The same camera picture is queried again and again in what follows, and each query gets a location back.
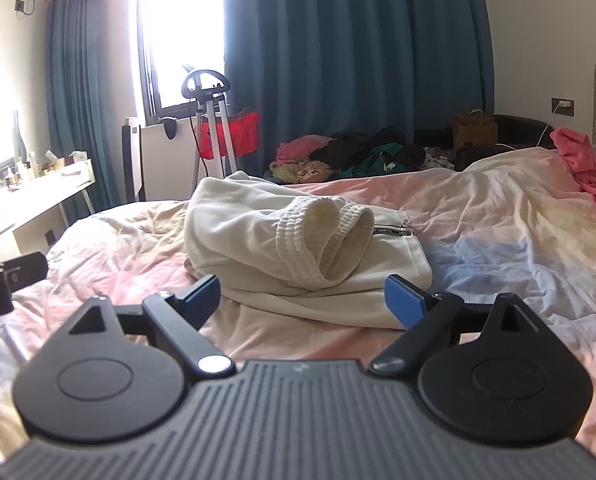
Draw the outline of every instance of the black cable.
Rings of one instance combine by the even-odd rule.
[[[189,124],[191,124],[191,133],[193,134],[194,141],[196,142],[196,149],[198,150],[198,156],[200,157],[200,160],[203,161],[204,174],[205,174],[205,176],[209,176],[209,170],[207,169],[207,164],[205,163],[203,156],[200,154],[200,144],[198,144],[198,137],[196,137],[196,130],[194,129],[194,121],[191,120],[191,99],[189,100]]]
[[[31,16],[34,13],[34,11],[36,10],[36,0],[33,0],[33,2],[34,3],[32,4],[31,12],[25,12],[24,8],[20,12],[22,12],[25,16]]]

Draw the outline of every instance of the brown paper bag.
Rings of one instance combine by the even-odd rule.
[[[482,110],[472,110],[469,114],[455,114],[454,150],[469,146],[493,146],[498,142],[496,118],[486,116]]]

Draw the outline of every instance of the pile of clothes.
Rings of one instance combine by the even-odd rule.
[[[390,126],[373,136],[346,132],[337,137],[307,135],[280,144],[276,160],[264,177],[277,184],[325,182],[393,173],[454,168],[449,153],[408,144]]]

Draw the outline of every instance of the curtain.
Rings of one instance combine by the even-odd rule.
[[[102,0],[51,0],[46,34],[52,151],[57,156],[74,150],[88,153],[96,177],[88,191],[96,211],[120,204],[102,98],[107,85],[100,63],[103,10]],[[65,208],[70,221],[88,215],[83,205],[78,197]]]
[[[225,0],[230,101],[261,112],[262,174],[280,142],[443,128],[493,108],[485,0]]]

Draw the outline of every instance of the pink blanket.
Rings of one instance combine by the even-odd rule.
[[[561,157],[533,148],[462,173],[438,168],[301,189],[406,211],[434,269],[434,290],[474,303],[502,290],[521,295],[591,374],[594,399],[578,441],[596,455],[596,204]],[[0,318],[0,460],[27,439],[11,399],[14,378],[83,301],[99,293],[135,304],[193,282],[184,267],[185,209],[136,203],[77,222],[50,251],[47,279],[14,295],[15,311]],[[239,365],[253,358],[366,365],[401,334],[278,316],[225,298],[202,332]]]
[[[596,152],[589,137],[568,128],[558,128],[551,137],[576,182],[596,200]]]

